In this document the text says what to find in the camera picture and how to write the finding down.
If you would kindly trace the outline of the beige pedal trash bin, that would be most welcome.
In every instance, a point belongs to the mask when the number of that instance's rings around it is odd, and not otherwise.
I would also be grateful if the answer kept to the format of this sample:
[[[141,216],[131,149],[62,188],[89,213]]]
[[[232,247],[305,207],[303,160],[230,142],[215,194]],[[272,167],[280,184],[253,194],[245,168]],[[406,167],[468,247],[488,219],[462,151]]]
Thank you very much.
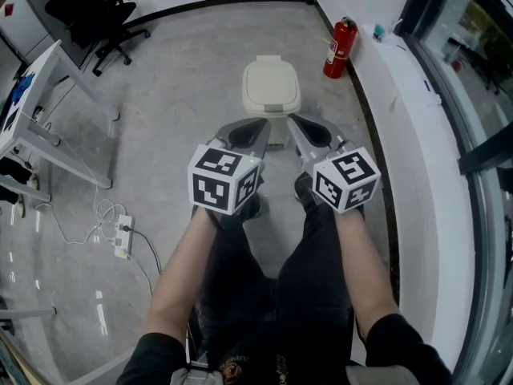
[[[301,89],[294,67],[280,55],[258,55],[244,69],[242,101],[249,115],[271,123],[268,148],[285,148],[289,142],[287,118],[301,109]]]

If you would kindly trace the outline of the grey metal table frame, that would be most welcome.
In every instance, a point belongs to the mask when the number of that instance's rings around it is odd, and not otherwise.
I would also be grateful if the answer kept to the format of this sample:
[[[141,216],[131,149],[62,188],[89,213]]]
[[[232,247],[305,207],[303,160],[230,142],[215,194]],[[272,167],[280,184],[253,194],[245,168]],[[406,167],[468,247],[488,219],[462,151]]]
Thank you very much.
[[[50,306],[45,309],[32,309],[32,310],[16,310],[9,309],[6,300],[0,295],[0,328],[15,335],[14,320],[24,318],[40,318],[46,316],[54,316],[57,314],[57,309]]]

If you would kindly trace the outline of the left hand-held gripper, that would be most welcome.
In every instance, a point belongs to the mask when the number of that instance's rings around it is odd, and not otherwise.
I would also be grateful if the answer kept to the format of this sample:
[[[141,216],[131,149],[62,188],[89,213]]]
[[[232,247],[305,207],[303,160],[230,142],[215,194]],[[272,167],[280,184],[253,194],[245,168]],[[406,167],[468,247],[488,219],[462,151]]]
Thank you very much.
[[[259,186],[271,128],[266,118],[237,120],[199,145],[188,165],[190,202],[225,215],[239,211]]]

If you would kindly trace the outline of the person's black top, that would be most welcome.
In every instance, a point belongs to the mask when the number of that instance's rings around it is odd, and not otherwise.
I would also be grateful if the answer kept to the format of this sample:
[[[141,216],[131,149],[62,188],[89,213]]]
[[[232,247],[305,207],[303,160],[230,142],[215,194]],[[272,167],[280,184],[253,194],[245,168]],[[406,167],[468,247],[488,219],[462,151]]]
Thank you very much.
[[[405,368],[418,385],[452,385],[452,374],[400,315],[379,319],[366,338],[366,367]],[[300,326],[264,324],[209,364],[224,385],[349,385],[334,333],[306,333]],[[184,345],[161,333],[143,335],[115,385],[171,385],[188,369]]]

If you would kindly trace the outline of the person's left forearm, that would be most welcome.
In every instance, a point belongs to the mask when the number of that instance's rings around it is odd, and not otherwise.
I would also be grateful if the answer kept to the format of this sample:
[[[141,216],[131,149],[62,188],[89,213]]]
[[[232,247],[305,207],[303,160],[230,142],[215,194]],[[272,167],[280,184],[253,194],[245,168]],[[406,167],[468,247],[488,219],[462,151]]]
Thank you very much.
[[[160,333],[185,344],[188,320],[199,295],[217,227],[198,208],[157,282],[144,332]]]

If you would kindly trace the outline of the black window frame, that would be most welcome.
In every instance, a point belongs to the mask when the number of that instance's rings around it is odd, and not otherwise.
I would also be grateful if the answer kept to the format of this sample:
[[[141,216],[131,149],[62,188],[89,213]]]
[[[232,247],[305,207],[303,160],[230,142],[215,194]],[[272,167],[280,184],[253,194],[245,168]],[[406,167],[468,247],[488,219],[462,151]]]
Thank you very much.
[[[442,100],[464,176],[513,170],[513,0],[406,0],[394,30]]]

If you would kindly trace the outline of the person's black trousers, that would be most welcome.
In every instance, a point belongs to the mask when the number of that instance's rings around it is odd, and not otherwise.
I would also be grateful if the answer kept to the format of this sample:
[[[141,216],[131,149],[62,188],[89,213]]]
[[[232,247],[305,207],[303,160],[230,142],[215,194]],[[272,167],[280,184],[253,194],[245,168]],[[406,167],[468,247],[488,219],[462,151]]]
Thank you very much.
[[[216,220],[196,304],[208,366],[226,383],[345,383],[353,312],[333,210],[300,196],[300,243],[276,278],[253,256],[246,214]]]

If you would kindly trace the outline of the white cabinet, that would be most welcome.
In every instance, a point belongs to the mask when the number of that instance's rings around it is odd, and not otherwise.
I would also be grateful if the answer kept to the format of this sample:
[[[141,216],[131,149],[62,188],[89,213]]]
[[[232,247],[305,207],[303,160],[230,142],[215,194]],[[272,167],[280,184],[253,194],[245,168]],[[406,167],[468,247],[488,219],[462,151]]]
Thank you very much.
[[[0,30],[29,64],[55,43],[28,0],[6,0],[0,7]]]

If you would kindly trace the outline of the white desk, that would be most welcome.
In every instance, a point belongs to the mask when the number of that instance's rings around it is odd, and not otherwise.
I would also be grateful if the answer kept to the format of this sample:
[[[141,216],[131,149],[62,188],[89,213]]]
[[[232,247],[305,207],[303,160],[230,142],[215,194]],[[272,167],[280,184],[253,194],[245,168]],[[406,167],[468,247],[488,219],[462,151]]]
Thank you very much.
[[[63,64],[63,68],[67,70],[70,78],[75,81],[76,86],[95,103],[97,111],[101,111],[112,122],[119,118],[119,112],[115,107],[87,83],[81,71],[61,48],[61,42],[57,41],[26,70],[27,75],[34,72],[35,77],[30,88],[24,92],[18,104],[10,106],[7,116],[15,109],[19,109],[11,129],[8,132],[3,131],[5,122],[0,126],[0,159],[10,156],[11,150],[22,146],[52,164],[91,182],[97,187],[109,189],[111,187],[111,179],[90,170],[85,163],[60,150],[61,138],[49,133],[32,119],[33,112],[48,84],[50,75],[59,62]]]

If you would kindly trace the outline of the red fire extinguisher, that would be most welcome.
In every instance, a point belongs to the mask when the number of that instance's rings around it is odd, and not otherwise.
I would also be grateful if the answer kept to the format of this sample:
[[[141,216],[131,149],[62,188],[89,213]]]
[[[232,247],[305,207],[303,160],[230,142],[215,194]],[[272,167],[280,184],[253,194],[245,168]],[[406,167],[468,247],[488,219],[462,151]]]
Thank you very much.
[[[335,24],[323,68],[325,76],[331,79],[341,77],[356,36],[357,25],[353,19],[345,16]]]

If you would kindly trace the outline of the person's right forearm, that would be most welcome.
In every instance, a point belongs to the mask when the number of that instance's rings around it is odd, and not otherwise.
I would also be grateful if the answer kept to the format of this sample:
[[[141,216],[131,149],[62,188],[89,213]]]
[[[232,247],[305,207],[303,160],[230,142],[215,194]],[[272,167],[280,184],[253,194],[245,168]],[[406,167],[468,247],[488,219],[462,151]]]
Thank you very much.
[[[363,337],[381,318],[399,312],[390,276],[361,213],[335,215],[345,284]]]

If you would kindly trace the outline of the blue glove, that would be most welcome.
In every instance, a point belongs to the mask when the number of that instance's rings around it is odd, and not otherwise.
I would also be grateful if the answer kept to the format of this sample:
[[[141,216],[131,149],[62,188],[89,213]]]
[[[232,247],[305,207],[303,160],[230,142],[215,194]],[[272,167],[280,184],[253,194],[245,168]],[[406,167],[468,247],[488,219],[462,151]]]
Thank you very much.
[[[30,88],[30,85],[32,84],[34,77],[35,77],[34,72],[20,77],[20,79],[14,86],[14,89],[11,93],[11,101],[12,101],[13,105],[18,104],[18,102],[22,98],[24,92]]]

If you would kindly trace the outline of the white power strip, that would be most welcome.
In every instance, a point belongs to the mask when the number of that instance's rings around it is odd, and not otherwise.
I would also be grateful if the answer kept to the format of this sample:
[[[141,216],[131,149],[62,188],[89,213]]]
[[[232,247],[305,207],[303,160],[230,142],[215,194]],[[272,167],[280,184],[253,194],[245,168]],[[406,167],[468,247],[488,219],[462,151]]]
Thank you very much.
[[[132,229],[134,217],[120,215],[115,223],[114,255],[123,260],[131,257]]]

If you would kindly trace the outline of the black office chair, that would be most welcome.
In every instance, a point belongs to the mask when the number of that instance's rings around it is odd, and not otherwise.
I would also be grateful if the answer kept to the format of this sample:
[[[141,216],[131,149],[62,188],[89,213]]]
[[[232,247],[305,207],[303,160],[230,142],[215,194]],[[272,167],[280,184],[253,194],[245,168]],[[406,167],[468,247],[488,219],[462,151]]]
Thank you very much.
[[[101,76],[99,68],[112,51],[123,56],[126,66],[131,64],[121,43],[139,35],[151,37],[149,30],[130,31],[125,24],[135,9],[134,2],[124,0],[50,0],[45,5],[45,11],[70,32],[74,44],[95,51],[98,61],[92,73],[97,77]]]

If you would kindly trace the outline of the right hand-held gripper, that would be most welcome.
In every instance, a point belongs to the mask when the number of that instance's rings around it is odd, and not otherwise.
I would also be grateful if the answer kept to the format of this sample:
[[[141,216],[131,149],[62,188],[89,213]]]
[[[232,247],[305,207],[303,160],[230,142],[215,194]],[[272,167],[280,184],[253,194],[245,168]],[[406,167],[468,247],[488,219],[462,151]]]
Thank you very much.
[[[344,213],[372,199],[381,172],[366,148],[345,140],[336,124],[319,116],[291,114],[287,126],[303,169],[312,178],[316,204]]]

